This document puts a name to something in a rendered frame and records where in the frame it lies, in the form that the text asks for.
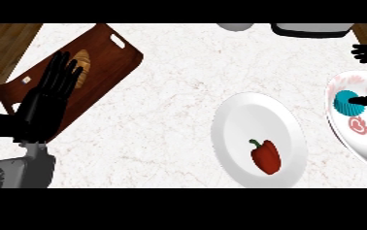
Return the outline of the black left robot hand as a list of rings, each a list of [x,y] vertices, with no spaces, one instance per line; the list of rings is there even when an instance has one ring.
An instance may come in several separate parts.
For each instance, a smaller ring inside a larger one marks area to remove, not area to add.
[[[0,114],[0,137],[14,143],[44,143],[56,134],[63,120],[69,95],[82,68],[69,53],[57,51],[51,57],[37,87],[20,102],[13,115]]]

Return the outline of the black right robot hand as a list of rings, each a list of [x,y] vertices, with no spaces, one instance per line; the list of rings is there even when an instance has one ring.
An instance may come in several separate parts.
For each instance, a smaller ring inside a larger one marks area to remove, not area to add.
[[[362,64],[367,64],[367,45],[353,45],[350,54]],[[367,106],[367,96],[352,97],[347,102],[353,105]]]

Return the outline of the teal cupcake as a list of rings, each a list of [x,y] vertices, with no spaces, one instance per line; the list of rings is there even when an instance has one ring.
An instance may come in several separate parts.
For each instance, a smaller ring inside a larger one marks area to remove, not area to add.
[[[336,111],[346,116],[356,116],[364,113],[364,107],[358,104],[350,104],[347,100],[355,98],[358,94],[350,90],[340,90],[336,93],[333,106]]]

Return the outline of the white bowl with red pattern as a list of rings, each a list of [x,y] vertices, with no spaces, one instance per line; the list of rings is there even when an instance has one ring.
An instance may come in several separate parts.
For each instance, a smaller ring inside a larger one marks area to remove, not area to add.
[[[367,96],[367,71],[346,71],[337,74],[325,90],[325,110],[331,129],[347,150],[367,163],[367,106],[362,106],[361,115],[341,115],[333,106],[340,90],[350,90],[358,96]]]

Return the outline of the white plate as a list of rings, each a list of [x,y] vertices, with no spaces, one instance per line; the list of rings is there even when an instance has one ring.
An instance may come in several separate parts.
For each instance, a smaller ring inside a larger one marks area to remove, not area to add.
[[[247,92],[227,98],[213,118],[210,138],[220,166],[244,187],[291,187],[306,165],[306,146],[297,120],[269,96]],[[269,141],[279,153],[279,170],[267,175],[251,151]]]

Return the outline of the brown wooden panel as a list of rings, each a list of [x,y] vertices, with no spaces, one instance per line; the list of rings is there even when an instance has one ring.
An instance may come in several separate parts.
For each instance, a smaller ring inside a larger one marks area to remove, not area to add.
[[[361,44],[367,44],[367,23],[355,23],[352,25],[352,32]]]

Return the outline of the grey appliance with black rim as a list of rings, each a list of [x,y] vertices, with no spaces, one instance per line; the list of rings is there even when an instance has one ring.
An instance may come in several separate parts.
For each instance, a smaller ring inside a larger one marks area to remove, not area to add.
[[[272,23],[275,34],[297,38],[340,38],[349,32],[352,23]]]

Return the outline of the tan bread loaf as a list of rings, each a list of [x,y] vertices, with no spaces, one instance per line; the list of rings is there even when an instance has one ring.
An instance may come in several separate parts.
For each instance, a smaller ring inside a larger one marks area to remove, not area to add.
[[[81,49],[77,54],[74,55],[72,59],[77,61],[75,67],[81,67],[82,71],[78,75],[78,79],[75,82],[75,88],[81,88],[84,81],[85,81],[85,77],[88,74],[88,70],[90,70],[90,56],[88,56],[88,52],[85,49]]]

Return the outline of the brown wooden cutting board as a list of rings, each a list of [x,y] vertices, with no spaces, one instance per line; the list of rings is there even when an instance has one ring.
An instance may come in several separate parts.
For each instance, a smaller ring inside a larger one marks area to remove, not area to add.
[[[88,110],[118,82],[139,66],[142,52],[130,45],[105,23],[97,23],[62,48],[75,55],[85,50],[90,57],[90,70],[81,88],[72,91],[63,121],[56,135]],[[8,82],[0,84],[0,103],[8,115],[13,105],[23,100],[26,92],[37,86],[44,68],[51,59],[47,56]]]

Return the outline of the brown wooden cabinet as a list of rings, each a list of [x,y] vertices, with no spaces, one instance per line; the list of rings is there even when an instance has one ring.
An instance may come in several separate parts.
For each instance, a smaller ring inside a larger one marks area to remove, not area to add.
[[[0,23],[0,84],[14,70],[41,23]]]

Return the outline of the grey round object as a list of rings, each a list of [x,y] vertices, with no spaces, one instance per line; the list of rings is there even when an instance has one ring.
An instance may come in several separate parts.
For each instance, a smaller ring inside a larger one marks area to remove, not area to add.
[[[227,31],[239,32],[253,27],[251,23],[219,23],[217,26]]]

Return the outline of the red bell pepper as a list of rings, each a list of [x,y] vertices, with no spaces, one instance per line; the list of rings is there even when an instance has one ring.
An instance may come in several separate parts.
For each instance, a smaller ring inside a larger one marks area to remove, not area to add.
[[[250,143],[254,145],[251,161],[256,167],[266,175],[275,174],[281,168],[281,156],[275,145],[269,140],[259,143],[257,140],[250,139]]]

